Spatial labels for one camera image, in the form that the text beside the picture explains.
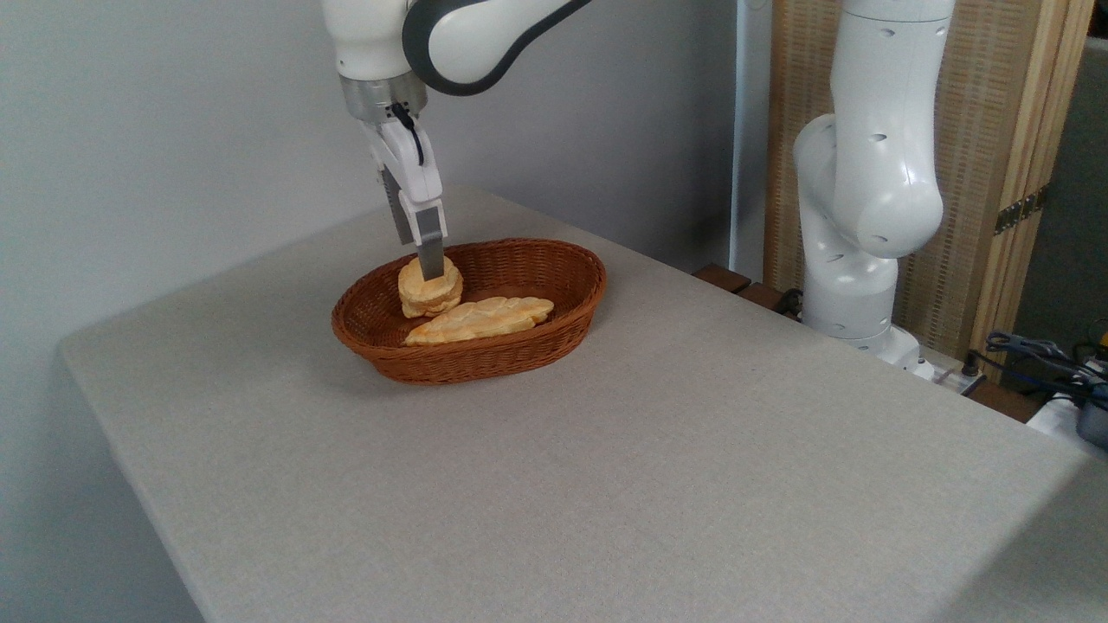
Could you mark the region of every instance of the bread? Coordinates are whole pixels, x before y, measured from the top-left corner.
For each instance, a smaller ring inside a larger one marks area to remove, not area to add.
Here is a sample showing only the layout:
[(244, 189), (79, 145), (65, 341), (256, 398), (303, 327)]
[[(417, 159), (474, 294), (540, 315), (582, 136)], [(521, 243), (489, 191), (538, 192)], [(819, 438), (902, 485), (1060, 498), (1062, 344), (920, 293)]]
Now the bread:
[(463, 303), (412, 329), (404, 344), (425, 346), (522, 331), (545, 320), (553, 309), (553, 302), (533, 296)]
[(434, 317), (462, 302), (462, 274), (449, 257), (442, 258), (442, 276), (430, 282), (423, 280), (418, 257), (400, 269), (397, 289), (404, 317)]

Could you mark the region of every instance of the brown wicker basket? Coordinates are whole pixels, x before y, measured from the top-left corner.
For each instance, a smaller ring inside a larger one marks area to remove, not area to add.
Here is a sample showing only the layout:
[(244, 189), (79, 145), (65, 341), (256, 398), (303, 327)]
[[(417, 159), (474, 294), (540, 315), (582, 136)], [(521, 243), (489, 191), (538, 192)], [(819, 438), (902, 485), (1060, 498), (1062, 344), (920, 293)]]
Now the brown wicker basket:
[(445, 385), (532, 370), (556, 361), (588, 333), (607, 275), (596, 255), (561, 241), (507, 238), (448, 247), (464, 279), (462, 300), (538, 296), (554, 302), (545, 323), (515, 334), (434, 346), (404, 346), (427, 318), (400, 312), (397, 276), (414, 255), (390, 262), (350, 286), (331, 313), (339, 340), (388, 378)]

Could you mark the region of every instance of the table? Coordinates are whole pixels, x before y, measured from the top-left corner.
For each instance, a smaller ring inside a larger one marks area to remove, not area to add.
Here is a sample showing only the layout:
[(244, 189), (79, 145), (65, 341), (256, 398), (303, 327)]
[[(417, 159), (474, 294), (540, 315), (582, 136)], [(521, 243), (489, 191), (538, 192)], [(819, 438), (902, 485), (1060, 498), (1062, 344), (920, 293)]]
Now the table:
[(387, 212), (63, 341), (206, 620), (1108, 620), (1108, 466), (570, 225), (444, 201), (452, 244), (597, 253), (575, 351), (377, 375), (329, 312), (407, 253)]

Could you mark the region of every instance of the black cable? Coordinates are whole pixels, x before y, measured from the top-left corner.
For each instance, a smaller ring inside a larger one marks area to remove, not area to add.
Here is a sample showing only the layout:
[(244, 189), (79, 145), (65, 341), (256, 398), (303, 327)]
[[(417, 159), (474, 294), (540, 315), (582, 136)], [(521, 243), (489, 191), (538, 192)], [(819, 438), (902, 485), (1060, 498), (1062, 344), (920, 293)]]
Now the black cable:
[(776, 314), (789, 314), (800, 316), (803, 306), (804, 292), (799, 288), (789, 288), (781, 295), (781, 299), (773, 306)]
[(1012, 375), (1012, 376), (1014, 376), (1014, 377), (1016, 377), (1016, 378), (1018, 378), (1018, 379), (1020, 379), (1023, 381), (1029, 382), (1032, 385), (1039, 386), (1039, 387), (1042, 387), (1044, 389), (1047, 389), (1047, 390), (1051, 390), (1051, 391), (1054, 391), (1056, 394), (1064, 394), (1064, 395), (1067, 395), (1067, 396), (1069, 396), (1071, 398), (1080, 399), (1080, 400), (1084, 400), (1086, 402), (1091, 402), (1092, 405), (1095, 405), (1096, 407), (1098, 407), (1100, 409), (1108, 410), (1108, 401), (1104, 400), (1104, 398), (1101, 398), (1100, 396), (1095, 396), (1094, 395), (1095, 387), (1096, 387), (1096, 385), (1099, 385), (1099, 384), (1096, 384), (1092, 387), (1086, 386), (1084, 384), (1066, 384), (1066, 385), (1056, 384), (1056, 382), (1051, 382), (1051, 381), (1047, 381), (1047, 380), (1043, 380), (1043, 379), (1039, 379), (1039, 378), (1029, 377), (1027, 375), (1024, 375), (1024, 374), (1022, 374), (1022, 372), (1019, 372), (1017, 370), (1012, 369), (1009, 366), (1005, 366), (1004, 364), (1001, 364), (999, 361), (994, 361), (994, 360), (989, 359), (988, 357), (986, 357), (979, 350), (973, 349), (973, 350), (970, 350), (970, 354), (973, 355), (974, 357), (976, 357), (978, 361), (984, 362), (984, 364), (988, 364), (989, 366), (993, 366), (994, 368), (1003, 370), (1003, 371), (1005, 371), (1005, 372), (1007, 372), (1007, 374), (1009, 374), (1009, 375)]
[[(1069, 380), (1067, 377), (1055, 377), (1050, 382), (1065, 384)], [(1050, 390), (1042, 387), (1034, 387), (1032, 389), (1024, 389), (1019, 392), (1020, 396), (1035, 396), (1036, 394), (1048, 394)]]
[(1034, 358), (1044, 366), (1069, 376), (1092, 376), (1108, 381), (1108, 375), (1070, 359), (1061, 348), (1058, 348), (1057, 344), (1049, 340), (1028, 339), (1004, 331), (993, 331), (988, 334), (985, 341), (985, 350), (989, 353), (1013, 353), (1020, 356), (1013, 365), (1019, 364), (1027, 358)]
[(419, 165), (423, 166), (423, 145), (420, 144), (419, 133), (416, 132), (416, 120), (412, 119), (412, 115), (408, 113), (408, 109), (400, 102), (392, 102), (389, 110), (392, 111), (392, 115), (397, 118), (400, 125), (403, 125), (406, 130), (412, 133), (412, 139), (416, 141), (416, 153), (419, 154)]

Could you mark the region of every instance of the metal hinge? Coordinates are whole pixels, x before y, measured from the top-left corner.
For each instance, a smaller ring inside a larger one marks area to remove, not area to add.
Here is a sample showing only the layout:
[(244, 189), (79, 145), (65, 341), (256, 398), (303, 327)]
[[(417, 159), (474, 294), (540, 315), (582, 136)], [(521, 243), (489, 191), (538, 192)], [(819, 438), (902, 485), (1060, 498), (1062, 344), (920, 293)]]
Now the metal hinge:
[(1049, 188), (1050, 184), (1046, 184), (1042, 188), (1002, 210), (996, 215), (996, 227), (993, 229), (993, 234), (1002, 234), (1030, 217), (1032, 214), (1043, 210), (1043, 206), (1046, 205)]

